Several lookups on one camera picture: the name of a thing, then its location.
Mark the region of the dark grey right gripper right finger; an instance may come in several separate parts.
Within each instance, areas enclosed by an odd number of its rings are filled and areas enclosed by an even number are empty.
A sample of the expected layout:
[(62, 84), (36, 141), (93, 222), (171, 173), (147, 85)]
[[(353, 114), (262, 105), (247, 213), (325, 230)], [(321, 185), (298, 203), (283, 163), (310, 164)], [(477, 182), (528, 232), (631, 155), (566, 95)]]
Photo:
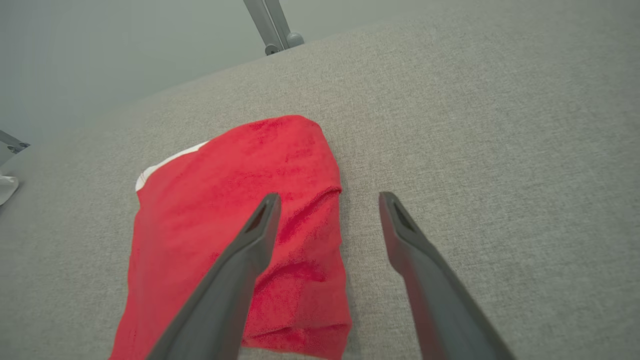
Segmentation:
[(379, 194), (387, 256), (402, 276), (424, 360), (512, 360), (484, 312), (391, 192)]

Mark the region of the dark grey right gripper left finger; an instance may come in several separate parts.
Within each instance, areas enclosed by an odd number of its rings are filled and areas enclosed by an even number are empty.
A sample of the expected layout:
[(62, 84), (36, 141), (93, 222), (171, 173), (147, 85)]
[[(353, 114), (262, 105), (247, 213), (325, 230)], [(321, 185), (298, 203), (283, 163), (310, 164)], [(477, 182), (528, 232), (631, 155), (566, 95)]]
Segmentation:
[(149, 360), (237, 359), (255, 283), (271, 262), (280, 218), (281, 198), (269, 193), (167, 326)]

